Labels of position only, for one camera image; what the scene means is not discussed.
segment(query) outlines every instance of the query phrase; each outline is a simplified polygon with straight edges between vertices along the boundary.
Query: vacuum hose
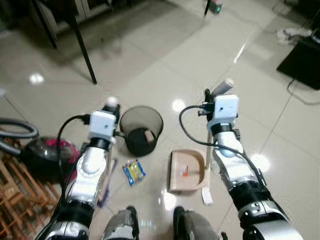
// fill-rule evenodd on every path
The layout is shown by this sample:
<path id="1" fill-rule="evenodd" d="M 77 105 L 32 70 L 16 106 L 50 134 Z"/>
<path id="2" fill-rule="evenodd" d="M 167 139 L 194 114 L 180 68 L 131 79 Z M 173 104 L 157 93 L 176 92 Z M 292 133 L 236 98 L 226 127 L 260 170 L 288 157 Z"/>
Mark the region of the vacuum hose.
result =
<path id="1" fill-rule="evenodd" d="M 0 129 L 0 149 L 16 157 L 20 155 L 21 150 L 19 148 L 16 148 L 14 146 L 11 146 L 3 142 L 3 138 L 30 139 L 39 135 L 38 129 L 35 126 L 25 121 L 0 117 L 0 125 L 18 126 L 28 131 L 28 132 L 10 132 L 10 131 L 4 131 Z"/>

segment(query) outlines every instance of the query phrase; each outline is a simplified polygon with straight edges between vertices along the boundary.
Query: black chair leg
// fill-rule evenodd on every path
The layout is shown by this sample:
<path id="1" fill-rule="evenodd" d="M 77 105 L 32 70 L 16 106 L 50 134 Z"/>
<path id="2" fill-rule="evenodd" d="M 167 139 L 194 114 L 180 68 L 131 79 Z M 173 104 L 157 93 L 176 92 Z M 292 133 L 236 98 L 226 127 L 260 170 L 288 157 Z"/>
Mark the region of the black chair leg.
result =
<path id="1" fill-rule="evenodd" d="M 126 4 L 130 7 L 130 8 L 132 8 L 132 1 L 131 0 L 126 0 Z"/>
<path id="2" fill-rule="evenodd" d="M 46 32 L 46 35 L 48 36 L 48 38 L 49 38 L 49 40 L 50 40 L 50 42 L 52 44 L 52 47 L 54 49 L 57 49 L 56 42 L 55 42 L 54 38 L 51 35 L 51 32 L 50 32 L 50 30 L 49 30 L 49 28 L 47 26 L 47 23 L 46 23 L 46 21 L 44 19 L 44 16 L 42 16 L 42 13 L 40 11 L 40 8 L 39 8 L 38 4 L 36 3 L 36 0 L 31 0 L 31 2 L 32 2 L 33 6 L 34 6 L 36 14 L 39 16 L 40 22 L 41 22 L 41 24 L 42 24 L 42 26 L 43 26 L 43 28 L 44 28 L 44 30 Z"/>
<path id="3" fill-rule="evenodd" d="M 204 16 L 206 16 L 207 13 L 208 13 L 210 1 L 211 1 L 211 0 L 207 0 L 207 2 L 206 2 L 205 11 L 204 11 Z"/>
<path id="4" fill-rule="evenodd" d="M 71 18 L 72 19 L 70 19 L 67 22 L 70 25 L 70 27 L 73 29 L 73 31 L 74 31 L 74 33 L 76 35 L 76 38 L 77 38 L 78 43 L 80 45 L 81 52 L 83 54 L 86 66 L 88 67 L 92 82 L 94 84 L 97 84 L 96 76 L 95 76 L 94 70 L 92 69 L 91 62 L 90 62 L 90 59 L 89 59 L 89 56 L 88 56 L 88 53 L 87 53 L 87 49 L 86 49 L 84 40 L 83 40 L 83 38 L 81 36 L 81 33 L 80 33 L 80 30 L 79 30 L 76 18 L 74 16 L 71 16 Z"/>

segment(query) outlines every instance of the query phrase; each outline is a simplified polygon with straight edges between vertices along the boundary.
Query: tan plastic dustpan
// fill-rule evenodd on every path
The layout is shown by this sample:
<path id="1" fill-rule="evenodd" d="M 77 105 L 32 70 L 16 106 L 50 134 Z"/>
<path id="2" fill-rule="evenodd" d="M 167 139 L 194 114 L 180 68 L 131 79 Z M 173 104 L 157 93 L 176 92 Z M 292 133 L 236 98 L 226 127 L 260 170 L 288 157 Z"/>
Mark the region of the tan plastic dustpan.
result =
<path id="1" fill-rule="evenodd" d="M 209 181 L 210 168 L 204 156 L 195 150 L 181 149 L 171 153 L 169 191 L 195 191 Z"/>

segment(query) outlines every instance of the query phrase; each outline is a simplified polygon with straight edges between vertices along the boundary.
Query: power cord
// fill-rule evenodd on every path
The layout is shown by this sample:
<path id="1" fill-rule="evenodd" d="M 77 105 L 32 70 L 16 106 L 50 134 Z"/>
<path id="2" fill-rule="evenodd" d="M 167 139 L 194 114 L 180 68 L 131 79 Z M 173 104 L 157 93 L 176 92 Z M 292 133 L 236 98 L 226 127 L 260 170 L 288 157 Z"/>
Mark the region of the power cord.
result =
<path id="1" fill-rule="evenodd" d="M 292 83 L 295 81 L 296 79 L 293 78 L 291 80 L 291 82 L 288 84 L 288 86 L 286 87 L 286 90 L 287 92 L 293 96 L 294 98 L 298 99 L 300 102 L 302 102 L 304 105 L 307 105 L 307 106 L 316 106 L 316 105 L 320 105 L 320 101 L 318 102 L 307 102 L 305 101 L 303 98 L 301 98 L 300 96 L 296 95 L 293 91 L 290 91 L 290 86 L 292 85 Z"/>
<path id="2" fill-rule="evenodd" d="M 205 145 L 205 146 L 209 146 L 209 147 L 215 147 L 215 148 L 221 148 L 221 149 L 225 149 L 225 150 L 229 150 L 230 152 L 233 152 L 237 155 L 240 155 L 241 157 L 243 157 L 247 163 L 249 164 L 249 166 L 252 168 L 253 172 L 255 173 L 259 183 L 260 183 L 260 186 L 262 189 L 264 189 L 265 191 L 269 192 L 268 189 L 266 188 L 266 183 L 265 183 L 265 180 L 263 179 L 263 176 L 262 174 L 259 172 L 259 170 L 256 168 L 256 166 L 253 164 L 253 162 L 247 157 L 247 155 L 245 153 L 241 153 L 239 152 L 238 150 L 236 149 L 233 149 L 231 147 L 228 147 L 228 146 L 225 146 L 225 145 L 221 145 L 221 144 L 216 144 L 216 143 L 209 143 L 209 142 L 204 142 L 204 141 L 199 141 L 197 139 L 195 139 L 194 137 L 192 137 L 186 130 L 183 122 L 182 122 L 182 116 L 183 114 L 187 111 L 187 110 L 190 110 L 190 109 L 203 109 L 204 107 L 201 106 L 201 105 L 191 105 L 191 106 L 187 106 L 185 109 L 183 109 L 181 112 L 180 112 L 180 115 L 179 115 L 179 123 L 180 123 L 180 126 L 182 128 L 182 130 L 184 131 L 184 133 L 187 135 L 188 138 L 190 138 L 192 141 L 198 143 L 198 144 L 201 144 L 201 145 Z"/>
<path id="3" fill-rule="evenodd" d="M 59 133 L 57 136 L 57 143 L 56 143 L 56 157 L 57 157 L 58 165 L 59 165 L 59 180 L 60 180 L 60 186 L 61 186 L 61 196 L 60 196 L 59 201 L 55 207 L 55 210 L 52 214 L 52 217 L 51 217 L 49 223 L 39 232 L 39 234 L 37 235 L 35 240 L 42 240 L 44 237 L 44 234 L 47 232 L 47 230 L 49 230 L 51 228 L 51 226 L 57 221 L 57 219 L 59 217 L 59 211 L 61 209 L 61 206 L 65 203 L 65 200 L 66 200 L 66 190 L 67 190 L 68 184 L 70 183 L 72 172 L 75 170 L 80 157 L 83 155 L 83 153 L 86 150 L 86 148 L 83 148 L 81 150 L 80 154 L 78 155 L 78 157 L 74 161 L 74 163 L 70 169 L 70 172 L 67 175 L 67 179 L 65 181 L 65 174 L 64 174 L 64 168 L 63 168 L 63 163 L 62 163 L 62 159 L 61 159 L 61 148 L 60 148 L 61 135 L 62 135 L 64 128 L 67 126 L 67 124 L 75 119 L 80 119 L 84 122 L 85 125 L 87 125 L 90 122 L 90 115 L 84 114 L 84 115 L 76 115 L 76 116 L 70 117 L 67 121 L 65 121 L 63 123 L 63 125 L 61 126 L 61 128 L 59 130 Z"/>

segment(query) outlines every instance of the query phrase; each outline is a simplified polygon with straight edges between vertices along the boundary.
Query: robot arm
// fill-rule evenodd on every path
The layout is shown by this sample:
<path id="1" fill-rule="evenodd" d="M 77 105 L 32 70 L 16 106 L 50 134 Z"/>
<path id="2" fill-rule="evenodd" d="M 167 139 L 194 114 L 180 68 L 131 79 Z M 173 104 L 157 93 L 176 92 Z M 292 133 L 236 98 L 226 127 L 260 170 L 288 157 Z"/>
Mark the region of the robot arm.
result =
<path id="1" fill-rule="evenodd" d="M 98 202 L 105 175 L 110 168 L 109 152 L 115 144 L 114 130 L 119 120 L 120 105 L 114 97 L 102 110 L 90 115 L 90 143 L 76 165 L 77 176 L 65 204 L 48 231 L 37 239 L 87 240 L 89 226 Z"/>
<path id="2" fill-rule="evenodd" d="M 262 173 L 248 159 L 233 129 L 238 116 L 236 95 L 224 95 L 232 88 L 232 81 L 223 82 L 213 94 L 205 92 L 203 110 L 199 115 L 207 116 L 207 129 L 213 143 L 223 147 L 213 148 L 213 158 L 219 165 L 220 175 L 235 207 L 240 225 L 244 229 L 244 240 L 302 240 L 301 235 L 290 224 L 288 217 L 274 201 L 266 187 Z"/>

